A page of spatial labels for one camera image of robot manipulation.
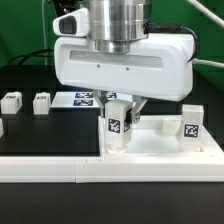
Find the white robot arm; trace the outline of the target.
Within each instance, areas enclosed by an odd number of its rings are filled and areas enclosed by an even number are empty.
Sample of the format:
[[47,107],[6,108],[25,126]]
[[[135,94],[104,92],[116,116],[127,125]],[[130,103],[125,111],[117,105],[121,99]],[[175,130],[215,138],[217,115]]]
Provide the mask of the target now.
[[91,89],[101,109],[108,92],[130,94],[136,122],[149,98],[180,101],[192,90],[194,32],[150,21],[151,0],[83,0],[53,21],[56,76]]

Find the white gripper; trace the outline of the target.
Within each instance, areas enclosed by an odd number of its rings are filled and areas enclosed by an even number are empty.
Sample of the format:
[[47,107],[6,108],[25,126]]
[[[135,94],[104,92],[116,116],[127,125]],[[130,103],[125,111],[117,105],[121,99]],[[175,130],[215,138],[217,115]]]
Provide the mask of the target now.
[[87,8],[53,21],[58,39],[54,45],[57,79],[63,85],[92,89],[93,97],[105,116],[107,91],[131,94],[131,121],[138,123],[146,98],[180,101],[192,90],[194,40],[189,34],[141,34],[127,38],[127,29],[110,35],[115,22],[94,20]]

